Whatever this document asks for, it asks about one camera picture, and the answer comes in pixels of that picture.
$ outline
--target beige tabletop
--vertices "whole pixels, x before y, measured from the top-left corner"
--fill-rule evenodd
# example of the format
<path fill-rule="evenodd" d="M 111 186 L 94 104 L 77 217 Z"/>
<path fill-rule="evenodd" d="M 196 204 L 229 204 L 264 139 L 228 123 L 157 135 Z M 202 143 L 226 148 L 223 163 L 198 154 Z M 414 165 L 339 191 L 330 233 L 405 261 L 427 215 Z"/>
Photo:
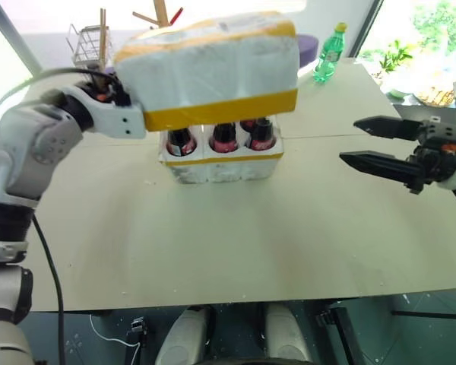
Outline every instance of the beige tabletop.
<path fill-rule="evenodd" d="M 361 81 L 359 93 L 350 92 L 351 85 L 347 94 L 330 92 L 341 78 L 366 79 L 361 70 L 348 64 L 338 69 L 328 90 L 319 91 L 332 95 L 331 103 L 318 95 L 299 99 L 294 114 L 319 116 L 326 124 L 281 118 L 285 154 L 275 174 L 262 181 L 179 185 L 157 162 L 154 134 L 126 143 L 87 135 L 57 169 L 38 209 L 65 308 L 456 288 L 454 196 L 437 186 L 411 195 L 338 158 L 341 151 L 367 149 L 403 158 L 413 150 L 411 142 L 358 130 L 351 135 L 354 119 L 395 115 L 375 84 Z M 309 85 L 301 86 L 299 97 L 311 94 Z M 371 105 L 360 100 L 365 95 Z M 356 102 L 367 109 L 347 107 Z M 329 105 L 338 108 L 328 112 Z M 28 238 L 24 266 L 34 273 L 33 310 L 57 309 L 33 229 Z"/>

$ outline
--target purple object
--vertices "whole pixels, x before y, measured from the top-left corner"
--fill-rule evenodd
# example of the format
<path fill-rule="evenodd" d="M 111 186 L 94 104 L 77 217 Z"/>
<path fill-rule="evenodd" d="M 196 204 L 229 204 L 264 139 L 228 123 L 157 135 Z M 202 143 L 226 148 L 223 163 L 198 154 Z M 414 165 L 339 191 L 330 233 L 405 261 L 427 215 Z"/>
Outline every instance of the purple object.
<path fill-rule="evenodd" d="M 299 42 L 299 68 L 307 66 L 318 56 L 319 41 L 314 36 L 306 34 L 297 34 Z"/>

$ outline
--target styrofoam box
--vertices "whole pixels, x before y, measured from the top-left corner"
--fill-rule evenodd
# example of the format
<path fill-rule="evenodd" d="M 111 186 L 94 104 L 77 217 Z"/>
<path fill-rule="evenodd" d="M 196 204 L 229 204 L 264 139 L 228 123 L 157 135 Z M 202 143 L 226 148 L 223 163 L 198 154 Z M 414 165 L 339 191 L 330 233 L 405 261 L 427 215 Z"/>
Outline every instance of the styrofoam box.
<path fill-rule="evenodd" d="M 234 152 L 220 154 L 213 151 L 209 143 L 214 125 L 192 126 L 190 130 L 198 145 L 196 150 L 184 157 L 171 155 L 166 148 L 167 132 L 162 132 L 159 160 L 171 170 L 180 183 L 205 183 L 207 181 L 227 183 L 240 179 L 266 179 L 274 172 L 283 153 L 283 141 L 275 116 L 270 116 L 269 119 L 274 125 L 276 138 L 275 145 L 269 150 L 253 151 L 246 147 L 249 133 L 243 130 L 237 122 L 236 141 L 238 149 Z"/>

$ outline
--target black cable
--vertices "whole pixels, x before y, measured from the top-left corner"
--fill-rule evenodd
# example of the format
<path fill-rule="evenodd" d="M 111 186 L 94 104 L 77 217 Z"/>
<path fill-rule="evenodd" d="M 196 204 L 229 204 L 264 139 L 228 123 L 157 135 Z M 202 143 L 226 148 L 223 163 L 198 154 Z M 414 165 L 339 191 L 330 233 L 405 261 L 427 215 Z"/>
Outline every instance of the black cable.
<path fill-rule="evenodd" d="M 36 228 L 40 242 L 43 244 L 44 252 L 46 253 L 47 263 L 51 269 L 52 278 L 54 279 L 55 291 L 58 296 L 58 350 L 59 350 L 59 365 L 66 365 L 65 344 L 64 344 L 64 303 L 62 302 L 61 283 L 59 282 L 58 272 L 55 269 L 54 261 L 52 260 L 51 252 L 47 246 L 46 238 L 43 231 L 40 229 L 36 215 L 32 217 L 33 226 Z"/>
<path fill-rule="evenodd" d="M 122 101 L 125 99 L 125 92 L 123 90 L 123 86 L 120 83 L 120 81 L 115 78 L 112 75 L 104 74 L 99 71 L 94 71 L 94 70 L 87 70 L 83 68 L 56 68 L 53 70 L 47 70 L 44 72 L 41 72 L 40 74 L 33 76 L 32 78 L 27 79 L 24 81 L 22 84 L 17 85 L 16 87 L 10 89 L 1 99 L 0 99 L 0 105 L 6 101 L 9 97 L 17 93 L 18 91 L 22 90 L 24 87 L 30 86 L 31 84 L 38 82 L 40 80 L 44 80 L 45 78 L 50 78 L 52 76 L 56 75 L 63 75 L 63 74 L 86 74 L 86 75 L 92 75 L 92 76 L 99 76 L 102 78 L 107 78 L 109 79 L 112 84 L 114 85 L 113 88 L 114 90 L 119 94 L 119 97 L 122 98 Z"/>

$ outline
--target white wall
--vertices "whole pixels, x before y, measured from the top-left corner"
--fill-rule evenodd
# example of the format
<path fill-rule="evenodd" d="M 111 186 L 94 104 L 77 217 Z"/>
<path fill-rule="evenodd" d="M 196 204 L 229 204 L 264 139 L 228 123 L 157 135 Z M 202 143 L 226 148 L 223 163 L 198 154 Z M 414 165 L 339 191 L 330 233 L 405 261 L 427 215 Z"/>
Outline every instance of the white wall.
<path fill-rule="evenodd" d="M 312 34 L 319 38 L 320 43 L 331 35 L 338 22 L 346 22 L 348 24 L 348 53 L 356 40 L 371 4 L 372 0 L 308 0 L 305 10 L 290 13 L 289 16 L 296 24 L 298 33 Z M 135 30 L 112 30 L 111 37 L 114 49 L 118 50 L 129 37 L 139 33 L 138 23 L 135 21 L 132 20 Z M 72 65 L 71 49 L 65 41 L 66 32 L 22 33 L 22 36 L 44 68 Z"/>

